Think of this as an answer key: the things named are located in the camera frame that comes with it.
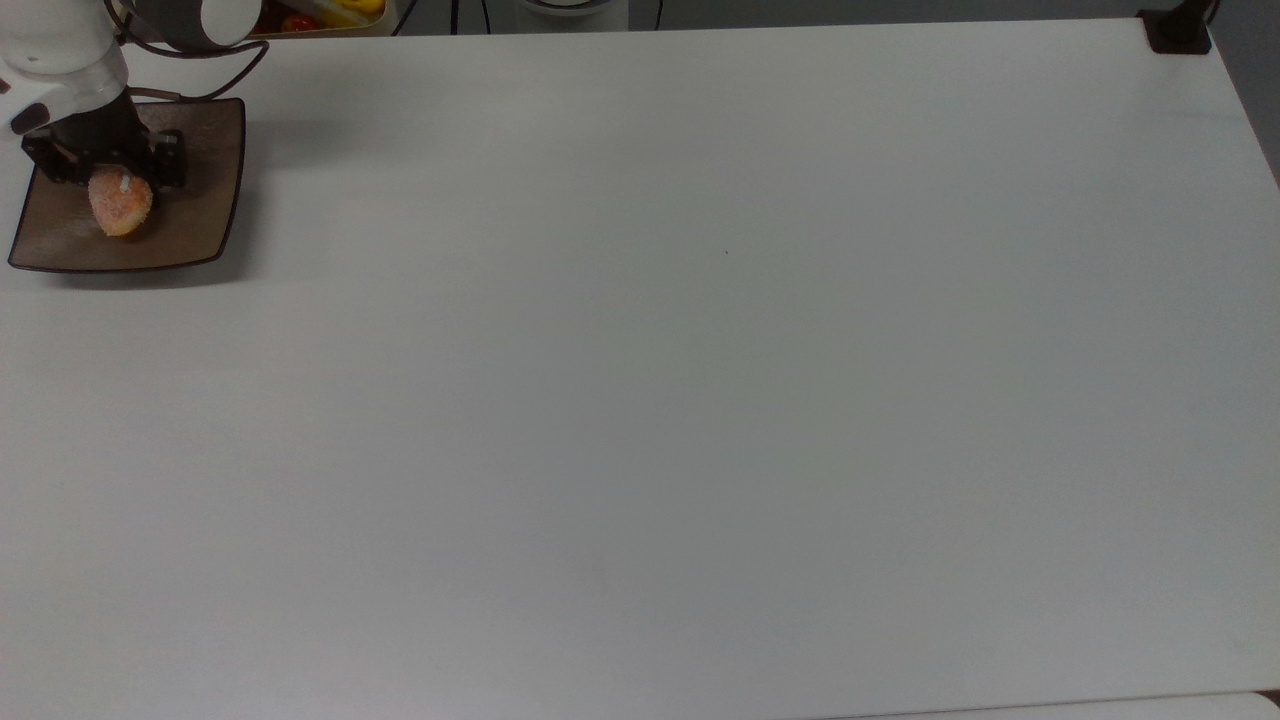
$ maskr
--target background wall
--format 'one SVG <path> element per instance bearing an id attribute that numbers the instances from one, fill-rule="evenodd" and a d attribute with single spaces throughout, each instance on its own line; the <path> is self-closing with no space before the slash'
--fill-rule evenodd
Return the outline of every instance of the background wall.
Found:
<path id="1" fill-rule="evenodd" d="M 516 0 L 485 0 L 495 33 L 516 31 Z M 660 0 L 660 29 L 1132 18 L 1172 0 Z M 460 32 L 485 32 L 480 0 L 461 0 Z M 659 0 L 631 0 L 631 29 L 653 29 Z M 445 35 L 449 0 L 419 0 L 403 35 Z M 1280 178 L 1280 0 L 1222 0 L 1213 37 Z"/>

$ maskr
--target cable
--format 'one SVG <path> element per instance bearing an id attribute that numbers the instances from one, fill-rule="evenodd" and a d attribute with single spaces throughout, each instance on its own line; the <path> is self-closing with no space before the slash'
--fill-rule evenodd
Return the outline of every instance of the cable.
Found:
<path id="1" fill-rule="evenodd" d="M 397 35 L 399 35 L 399 31 L 404 29 L 404 20 L 408 19 L 408 15 L 410 13 L 413 12 L 413 8 L 417 8 L 417 0 L 408 0 L 408 5 L 404 6 L 404 12 L 401 13 L 401 20 L 396 23 L 396 29 L 392 31 L 392 37 L 396 37 Z"/>
<path id="2" fill-rule="evenodd" d="M 131 22 L 122 20 L 120 15 L 115 12 L 115 8 L 111 5 L 111 0 L 102 0 L 102 4 L 106 5 L 106 14 L 111 15 L 111 22 L 115 23 L 116 29 L 120 31 L 120 35 L 123 37 L 132 40 L 134 45 L 146 50 L 147 53 L 151 53 L 154 55 L 160 55 L 161 58 L 177 58 L 182 60 L 210 60 L 212 58 L 228 58 L 230 55 L 239 55 L 241 53 L 248 53 L 250 50 L 257 50 L 257 55 L 253 55 L 253 59 L 251 59 L 244 65 L 244 68 L 241 69 L 241 72 L 236 73 L 236 77 L 227 81 L 221 87 L 214 90 L 212 92 L 191 96 L 191 95 L 182 95 L 178 92 L 169 92 L 166 90 L 155 90 L 151 87 L 134 87 L 129 90 L 131 95 L 137 94 L 145 97 L 165 97 L 173 100 L 174 102 L 202 102 L 206 100 L 215 100 L 228 90 L 236 87 L 239 83 L 239 81 L 244 79 L 244 77 L 248 76 L 248 73 L 253 72 L 253 68 L 256 68 L 257 64 L 262 61 L 262 58 L 266 56 L 266 51 L 270 50 L 271 47 L 271 44 L 265 40 L 253 40 L 250 42 L 242 42 L 241 45 L 236 45 L 234 47 L 225 47 L 223 50 L 212 50 L 209 53 L 187 53 L 182 50 L 165 50 L 163 47 L 156 47 L 155 45 L 151 45 L 150 42 L 138 37 L 136 32 L 133 32 L 133 29 L 131 28 L 132 14 L 131 14 Z"/>
<path id="3" fill-rule="evenodd" d="M 129 41 L 129 38 L 124 35 L 123 31 L 129 29 L 129 26 L 132 26 L 132 24 L 133 24 L 133 13 L 125 13 L 124 14 L 124 22 L 122 23 L 122 32 L 120 32 L 120 35 L 115 36 L 115 44 L 116 45 L 124 45 L 125 42 Z"/>

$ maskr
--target tabletop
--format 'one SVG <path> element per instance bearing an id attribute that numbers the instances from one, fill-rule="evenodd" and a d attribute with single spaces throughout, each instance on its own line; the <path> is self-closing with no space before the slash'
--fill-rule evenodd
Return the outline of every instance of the tabletop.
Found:
<path id="1" fill-rule="evenodd" d="M 1275 720 L 1276 706 L 1253 693 L 1078 702 L 896 715 L 900 720 Z"/>
<path id="2" fill-rule="evenodd" d="M 0 272 L 4 717 L 1280 685 L 1280 192 L 1216 53 L 282 41 L 237 92 L 220 260 Z"/>

